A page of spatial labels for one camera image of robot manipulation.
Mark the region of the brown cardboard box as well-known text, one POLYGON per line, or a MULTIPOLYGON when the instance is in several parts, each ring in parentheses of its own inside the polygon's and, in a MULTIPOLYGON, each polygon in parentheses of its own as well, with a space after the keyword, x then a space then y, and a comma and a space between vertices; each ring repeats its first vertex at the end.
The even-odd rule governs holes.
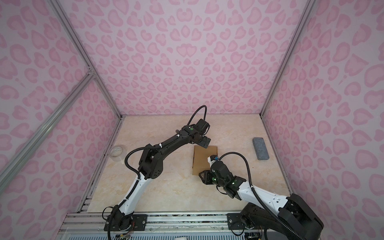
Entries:
POLYGON ((210 169, 208 158, 212 155, 218 155, 217 146, 208 146, 207 148, 201 146, 194 147, 193 176, 198 176, 199 173, 210 169))

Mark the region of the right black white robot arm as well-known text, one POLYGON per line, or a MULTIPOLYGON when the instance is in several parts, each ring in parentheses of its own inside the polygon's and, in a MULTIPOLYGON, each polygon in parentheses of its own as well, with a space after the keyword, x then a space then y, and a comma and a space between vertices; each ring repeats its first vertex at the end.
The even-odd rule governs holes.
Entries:
POLYGON ((199 173, 202 182, 221 187, 230 198, 247 203, 235 219, 229 218, 229 228, 262 227, 281 233, 289 240, 320 238, 324 224, 300 196, 282 196, 251 185, 246 179, 234 176, 221 161, 212 161, 210 165, 209 170, 199 173))

